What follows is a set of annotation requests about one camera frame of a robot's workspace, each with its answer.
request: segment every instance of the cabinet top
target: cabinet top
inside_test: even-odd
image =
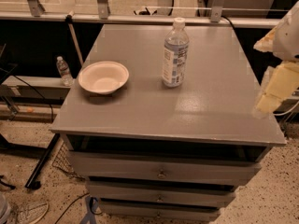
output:
[[[84,65],[115,61],[127,84],[101,96],[76,81],[51,129],[55,133],[228,144],[285,144],[276,119],[251,115],[260,86],[230,27],[190,26],[185,80],[162,82],[170,26],[106,24]]]

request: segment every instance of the small bottle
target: small bottle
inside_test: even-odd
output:
[[[167,87],[179,86],[185,75],[189,38],[185,19],[175,18],[172,31],[164,41],[163,82]]]
[[[62,56],[57,57],[56,66],[60,76],[62,77],[62,82],[64,83],[64,85],[71,86],[73,84],[73,77],[69,70],[67,62],[64,60]]]

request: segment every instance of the speckled floor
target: speckled floor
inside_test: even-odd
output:
[[[50,124],[0,120],[0,132],[17,144],[47,144],[53,134]],[[262,160],[262,170],[245,187],[236,190],[236,198],[223,210],[213,224],[240,223],[299,223],[299,124],[287,126],[288,144],[273,148]],[[0,174],[5,181],[17,186],[9,190],[0,185],[8,201],[13,204],[48,200],[50,209],[39,223],[55,223],[65,208],[78,196],[87,193],[84,182],[67,177],[52,163],[62,145],[59,140],[38,180],[41,188],[24,187],[36,167],[37,159],[21,158],[0,151]],[[75,202],[58,223],[80,223],[87,213],[85,197]],[[147,217],[95,216],[95,223],[106,224],[199,224],[195,221],[157,219]]]

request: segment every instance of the white bowl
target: white bowl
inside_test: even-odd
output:
[[[110,94],[123,86],[129,72],[121,63],[99,62],[85,67],[78,74],[78,83],[86,91]]]

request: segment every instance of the bottle label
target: bottle label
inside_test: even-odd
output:
[[[184,45],[164,44],[163,79],[172,85],[180,84],[184,79],[188,43]]]
[[[64,62],[58,63],[58,69],[59,69],[59,73],[62,77],[65,76],[65,75],[70,74],[68,65]]]

